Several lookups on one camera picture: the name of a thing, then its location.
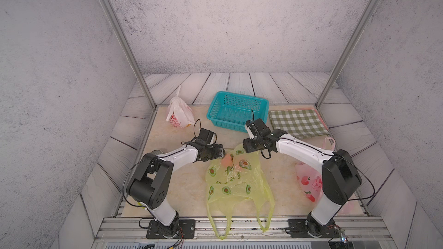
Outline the red apple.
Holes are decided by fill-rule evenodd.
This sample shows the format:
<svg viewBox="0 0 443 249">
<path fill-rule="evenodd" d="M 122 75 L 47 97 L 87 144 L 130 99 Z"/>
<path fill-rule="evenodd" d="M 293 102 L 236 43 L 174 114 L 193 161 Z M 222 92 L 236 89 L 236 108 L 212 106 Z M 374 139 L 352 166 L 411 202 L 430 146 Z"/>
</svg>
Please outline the red apple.
<svg viewBox="0 0 443 249">
<path fill-rule="evenodd" d="M 220 166 L 223 169 L 226 169 L 227 167 L 232 167 L 233 164 L 234 164 L 234 155 L 231 153 L 226 154 L 225 157 L 222 158 L 220 161 Z"/>
</svg>

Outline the yellow-green avocado plastic bag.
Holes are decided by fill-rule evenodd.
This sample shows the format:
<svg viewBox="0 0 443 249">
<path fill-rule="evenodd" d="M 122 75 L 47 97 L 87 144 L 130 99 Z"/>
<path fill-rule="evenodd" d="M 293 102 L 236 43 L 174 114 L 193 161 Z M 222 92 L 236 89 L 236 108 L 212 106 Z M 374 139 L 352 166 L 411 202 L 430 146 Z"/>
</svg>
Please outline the yellow-green avocado plastic bag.
<svg viewBox="0 0 443 249">
<path fill-rule="evenodd" d="M 217 238 L 224 240 L 230 233 L 235 208 L 244 201 L 251 201 L 262 232 L 270 228 L 275 209 L 275 199 L 261 168 L 261 154 L 246 153 L 243 145 L 227 152 L 234 155 L 232 167 L 223 169 L 221 159 L 210 162 L 205 175 L 207 184 L 207 216 Z M 212 213 L 222 214 L 227 222 L 224 234 L 220 234 Z"/>
</svg>

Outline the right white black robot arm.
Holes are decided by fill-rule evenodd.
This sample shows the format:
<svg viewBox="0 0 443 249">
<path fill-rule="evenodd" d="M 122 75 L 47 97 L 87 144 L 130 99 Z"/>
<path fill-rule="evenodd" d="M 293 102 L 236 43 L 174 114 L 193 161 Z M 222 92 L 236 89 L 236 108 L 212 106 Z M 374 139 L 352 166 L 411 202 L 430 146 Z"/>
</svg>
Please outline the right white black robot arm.
<svg viewBox="0 0 443 249">
<path fill-rule="evenodd" d="M 320 238 L 331 225 L 334 216 L 347 203 L 362 183 L 361 176 L 348 152 L 333 152 L 300 141 L 285 131 L 246 129 L 246 152 L 268 150 L 286 154 L 320 173 L 323 186 L 318 204 L 308 214 L 303 233 Z"/>
</svg>

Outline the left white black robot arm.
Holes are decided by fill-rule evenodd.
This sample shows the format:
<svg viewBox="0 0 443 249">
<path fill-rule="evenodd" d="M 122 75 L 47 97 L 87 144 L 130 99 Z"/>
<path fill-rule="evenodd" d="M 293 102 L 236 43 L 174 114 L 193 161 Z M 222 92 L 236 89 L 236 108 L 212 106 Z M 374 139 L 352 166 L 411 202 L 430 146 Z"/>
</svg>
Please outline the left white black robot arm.
<svg viewBox="0 0 443 249">
<path fill-rule="evenodd" d="M 223 145 L 216 142 L 217 135 L 202 128 L 197 137 L 183 142 L 174 151 L 159 155 L 145 154 L 135 165 L 132 177 L 125 182 L 127 195 L 147 208 L 156 222 L 175 231 L 180 216 L 166 199 L 173 172 L 187 164 L 223 158 Z"/>
</svg>

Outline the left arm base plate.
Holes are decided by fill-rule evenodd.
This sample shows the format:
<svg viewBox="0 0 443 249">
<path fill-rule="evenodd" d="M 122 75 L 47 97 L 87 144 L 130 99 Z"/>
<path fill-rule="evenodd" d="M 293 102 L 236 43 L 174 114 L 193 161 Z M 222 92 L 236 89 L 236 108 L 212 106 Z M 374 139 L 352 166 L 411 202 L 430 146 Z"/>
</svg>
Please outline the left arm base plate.
<svg viewBox="0 0 443 249">
<path fill-rule="evenodd" d="M 193 239 L 195 237 L 196 220 L 178 219 L 170 226 L 163 225 L 160 221 L 151 220 L 147 228 L 147 239 Z"/>
</svg>

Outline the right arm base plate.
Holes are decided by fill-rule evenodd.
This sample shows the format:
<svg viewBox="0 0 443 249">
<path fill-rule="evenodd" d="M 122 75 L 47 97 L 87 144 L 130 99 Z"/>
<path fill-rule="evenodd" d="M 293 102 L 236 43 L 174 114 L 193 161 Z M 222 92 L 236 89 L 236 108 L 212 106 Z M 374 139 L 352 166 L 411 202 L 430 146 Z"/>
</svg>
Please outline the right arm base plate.
<svg viewBox="0 0 443 249">
<path fill-rule="evenodd" d="M 291 238 L 327 238 L 340 237 L 339 227 L 334 220 L 330 220 L 326 225 L 320 225 L 316 220 L 289 219 L 285 233 Z"/>
</svg>

